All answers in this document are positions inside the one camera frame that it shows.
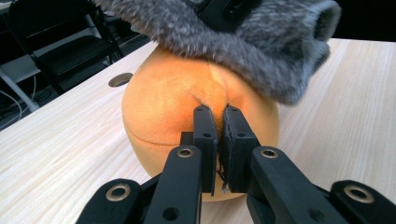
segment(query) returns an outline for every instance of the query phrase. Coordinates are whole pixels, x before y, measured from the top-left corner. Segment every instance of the wood grain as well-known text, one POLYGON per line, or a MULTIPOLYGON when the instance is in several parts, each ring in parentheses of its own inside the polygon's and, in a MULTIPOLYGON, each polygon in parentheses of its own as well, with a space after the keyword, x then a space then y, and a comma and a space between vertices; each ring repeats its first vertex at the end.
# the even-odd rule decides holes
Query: wood grain
MULTIPOLYGON (((353 179, 396 203, 396 44, 332 39, 304 99, 280 105, 280 146, 315 184, 353 179)), ((0 223, 74 223, 116 178, 149 179, 121 120, 131 72, 150 43, 0 132, 0 223)), ((251 223, 246 198, 203 203, 202 223, 251 223)))

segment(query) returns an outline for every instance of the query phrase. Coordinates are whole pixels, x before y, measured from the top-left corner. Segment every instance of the gray towel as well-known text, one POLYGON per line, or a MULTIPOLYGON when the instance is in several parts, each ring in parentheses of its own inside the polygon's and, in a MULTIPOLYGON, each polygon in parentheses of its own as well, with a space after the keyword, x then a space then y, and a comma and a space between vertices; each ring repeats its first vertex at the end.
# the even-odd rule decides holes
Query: gray towel
POLYGON ((236 30, 217 32, 196 15, 207 1, 93 0, 176 55, 221 64, 261 95, 296 104, 329 57, 341 8, 333 0, 262 0, 236 30))

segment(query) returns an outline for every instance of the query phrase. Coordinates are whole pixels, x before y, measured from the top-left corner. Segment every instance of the chair seat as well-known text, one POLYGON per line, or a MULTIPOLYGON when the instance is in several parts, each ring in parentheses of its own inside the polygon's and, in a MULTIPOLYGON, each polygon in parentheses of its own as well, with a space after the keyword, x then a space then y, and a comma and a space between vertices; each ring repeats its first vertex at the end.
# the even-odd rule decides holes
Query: chair seat
POLYGON ((59 76, 78 70, 81 66, 94 64, 114 51, 111 43, 93 35, 84 35, 41 55, 39 60, 45 64, 48 72, 59 76))

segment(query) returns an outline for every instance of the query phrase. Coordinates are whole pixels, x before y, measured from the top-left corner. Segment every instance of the orange ball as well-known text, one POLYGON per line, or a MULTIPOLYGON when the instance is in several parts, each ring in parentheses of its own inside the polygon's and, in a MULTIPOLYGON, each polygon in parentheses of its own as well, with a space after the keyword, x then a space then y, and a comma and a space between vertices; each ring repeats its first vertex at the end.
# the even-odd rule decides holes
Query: orange ball
MULTIPOLYGON (((158 47, 135 72, 122 101, 125 130, 149 175, 163 170, 169 152, 179 145, 181 133, 193 131, 193 110, 199 105, 211 109, 218 136, 223 111, 232 105, 242 111, 261 145, 277 147, 279 121, 273 100, 260 96, 229 69, 177 57, 158 47)), ((214 197, 203 193, 203 201, 242 195, 223 193, 221 186, 218 175, 214 197)))

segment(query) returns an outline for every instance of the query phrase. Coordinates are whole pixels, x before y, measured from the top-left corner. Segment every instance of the white cable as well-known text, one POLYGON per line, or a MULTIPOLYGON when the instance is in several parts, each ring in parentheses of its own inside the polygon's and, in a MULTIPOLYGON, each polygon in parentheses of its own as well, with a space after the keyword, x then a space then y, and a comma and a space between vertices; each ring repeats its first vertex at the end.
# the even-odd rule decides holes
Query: white cable
MULTIPOLYGON (((33 81, 34 81, 34 85, 33 85, 33 93, 32 93, 32 97, 31 100, 33 101, 33 99, 35 98, 35 88, 36 88, 36 81, 35 81, 35 76, 33 76, 33 81)), ((3 124, 0 127, 0 131, 3 130, 4 127, 7 127, 9 123, 11 123, 12 121, 14 121, 14 119, 18 119, 20 120, 22 118, 22 114, 26 111, 26 109, 28 108, 27 106, 22 110, 21 105, 18 103, 17 100, 15 100, 13 97, 11 97, 10 95, 8 95, 7 93, 0 91, 1 93, 3 93, 6 97, 8 97, 9 99, 11 99, 13 102, 15 102, 15 104, 17 104, 18 108, 20 109, 20 114, 18 116, 16 116, 15 118, 9 120, 7 123, 3 124)))

